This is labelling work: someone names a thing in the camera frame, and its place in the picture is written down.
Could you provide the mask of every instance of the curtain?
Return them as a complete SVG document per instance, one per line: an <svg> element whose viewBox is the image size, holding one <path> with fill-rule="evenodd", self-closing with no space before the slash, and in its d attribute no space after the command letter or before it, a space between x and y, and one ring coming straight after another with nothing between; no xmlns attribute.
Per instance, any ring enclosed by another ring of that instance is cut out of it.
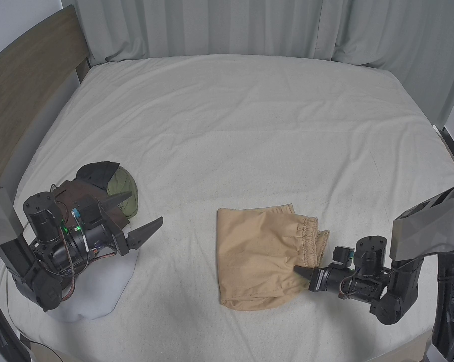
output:
<svg viewBox="0 0 454 362"><path fill-rule="evenodd" d="M91 64L202 54L333 60L391 71L442 127L454 104L454 0L62 0Z"/></svg>

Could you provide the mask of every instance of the brown fabric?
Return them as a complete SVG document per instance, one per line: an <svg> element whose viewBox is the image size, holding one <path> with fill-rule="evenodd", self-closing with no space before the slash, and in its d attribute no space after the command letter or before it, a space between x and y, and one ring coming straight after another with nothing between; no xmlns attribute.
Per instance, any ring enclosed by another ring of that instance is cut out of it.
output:
<svg viewBox="0 0 454 362"><path fill-rule="evenodd" d="M222 305L241 311L274 308L293 299L308 281L295 265L320 264L329 231L291 204L217 212L217 254Z"/></svg>
<svg viewBox="0 0 454 362"><path fill-rule="evenodd" d="M68 228L76 226L76 222L73 217L71 217L71 209L74 208L75 201L78 201L85 195L91 195L99 201L103 201L106 197L108 197L108 193L106 193L106 191L80 179L63 182L60 186L53 190L53 195L57 205L61 209L65 225ZM129 224L128 219L118 207L108 211L108 215L121 229Z"/></svg>

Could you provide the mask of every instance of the wooden headboard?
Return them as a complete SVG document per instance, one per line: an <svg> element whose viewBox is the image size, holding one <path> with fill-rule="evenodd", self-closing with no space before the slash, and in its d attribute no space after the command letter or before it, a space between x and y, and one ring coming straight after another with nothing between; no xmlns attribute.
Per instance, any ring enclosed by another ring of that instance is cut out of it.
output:
<svg viewBox="0 0 454 362"><path fill-rule="evenodd" d="M75 69L83 80L89 70L88 54L73 5L49 16L0 53L0 177L61 84Z"/></svg>

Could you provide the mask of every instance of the bed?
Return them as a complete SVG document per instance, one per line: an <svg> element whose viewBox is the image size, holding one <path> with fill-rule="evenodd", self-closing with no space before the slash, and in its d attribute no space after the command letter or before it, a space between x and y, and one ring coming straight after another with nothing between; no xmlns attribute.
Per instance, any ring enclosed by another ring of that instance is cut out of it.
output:
<svg viewBox="0 0 454 362"><path fill-rule="evenodd" d="M450 154L389 72L241 55L95 66L22 176L21 221L27 197L105 160L137 181L132 227L160 215L163 227L139 250L115 310L93 321L55 321L0 269L1 308L28 338L84 362L359 362L432 327L435 258L423 264L416 304L392 326L327 293L254 312L219 302L218 208L292 203L331 231L327 264L334 246L390 239L401 212L454 186Z"/></svg>

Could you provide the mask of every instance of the beige shorts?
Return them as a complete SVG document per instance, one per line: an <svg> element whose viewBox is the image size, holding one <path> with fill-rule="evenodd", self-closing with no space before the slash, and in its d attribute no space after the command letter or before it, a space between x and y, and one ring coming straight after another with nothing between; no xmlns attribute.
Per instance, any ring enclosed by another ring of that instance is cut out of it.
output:
<svg viewBox="0 0 454 362"><path fill-rule="evenodd" d="M319 266L329 231L315 217L296 215L292 204L217 213L217 262L221 303L252 311L282 305L309 282L295 265Z"/></svg>

